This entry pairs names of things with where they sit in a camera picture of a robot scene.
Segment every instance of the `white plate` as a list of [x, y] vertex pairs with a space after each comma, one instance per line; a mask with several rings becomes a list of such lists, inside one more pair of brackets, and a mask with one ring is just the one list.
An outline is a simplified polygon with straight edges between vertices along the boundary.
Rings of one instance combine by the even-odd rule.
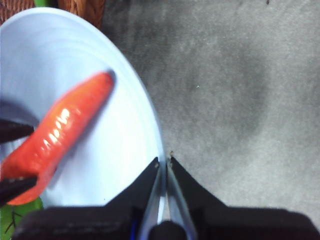
[[[107, 106], [41, 195], [45, 207], [104, 205], [155, 157], [164, 161], [157, 117], [144, 85], [95, 27], [69, 12], [38, 7], [14, 15], [0, 32], [2, 118], [37, 125], [79, 81], [106, 70], [116, 78]], [[21, 142], [3, 144], [1, 158]]]

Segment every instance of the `carrot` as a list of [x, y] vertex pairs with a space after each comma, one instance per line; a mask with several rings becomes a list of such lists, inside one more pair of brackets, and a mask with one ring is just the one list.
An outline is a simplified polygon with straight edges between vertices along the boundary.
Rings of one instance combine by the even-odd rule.
[[31, 202], [43, 192], [58, 163], [108, 98], [113, 86], [111, 76], [100, 72], [74, 87], [51, 107], [25, 142], [1, 163], [0, 180], [37, 176], [34, 187], [8, 204]]

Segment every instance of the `gray carpet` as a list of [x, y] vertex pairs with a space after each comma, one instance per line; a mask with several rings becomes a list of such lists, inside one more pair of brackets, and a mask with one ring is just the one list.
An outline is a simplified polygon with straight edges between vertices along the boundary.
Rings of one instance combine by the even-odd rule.
[[107, 0], [102, 31], [200, 184], [320, 230], [319, 26], [317, 0]]

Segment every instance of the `wicker basket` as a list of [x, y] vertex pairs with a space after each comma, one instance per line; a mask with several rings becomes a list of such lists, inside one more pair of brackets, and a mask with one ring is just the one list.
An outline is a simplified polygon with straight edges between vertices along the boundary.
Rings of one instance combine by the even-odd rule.
[[[58, 7], [84, 18], [98, 29], [101, 27], [105, 0], [58, 0]], [[33, 0], [0, 0], [0, 25], [12, 15], [33, 8]]]
[[0, 25], [12, 15], [34, 6], [34, 0], [0, 0]]

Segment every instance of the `blue wire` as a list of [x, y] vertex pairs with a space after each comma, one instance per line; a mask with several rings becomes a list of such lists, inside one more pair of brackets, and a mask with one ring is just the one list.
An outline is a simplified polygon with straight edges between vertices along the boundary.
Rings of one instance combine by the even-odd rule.
[[130, 240], [136, 239], [136, 228], [137, 228], [138, 220], [135, 219], [131, 226]]

